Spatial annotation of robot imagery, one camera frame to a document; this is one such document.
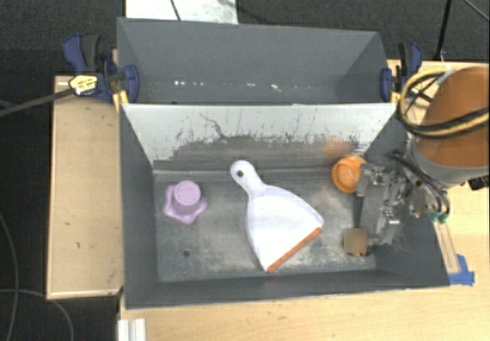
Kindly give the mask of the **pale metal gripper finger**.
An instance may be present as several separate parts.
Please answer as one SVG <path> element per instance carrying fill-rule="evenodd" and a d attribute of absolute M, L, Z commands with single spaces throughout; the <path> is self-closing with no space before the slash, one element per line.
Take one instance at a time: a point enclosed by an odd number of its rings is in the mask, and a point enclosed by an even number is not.
<path fill-rule="evenodd" d="M 398 217 L 382 216 L 374 225 L 374 231 L 370 237 L 372 245 L 392 244 L 392 241 L 400 229 L 401 220 Z"/>
<path fill-rule="evenodd" d="M 367 229 L 367 239 L 378 241 L 384 227 L 382 201 L 378 197 L 366 195 L 362 201 L 360 227 Z"/>

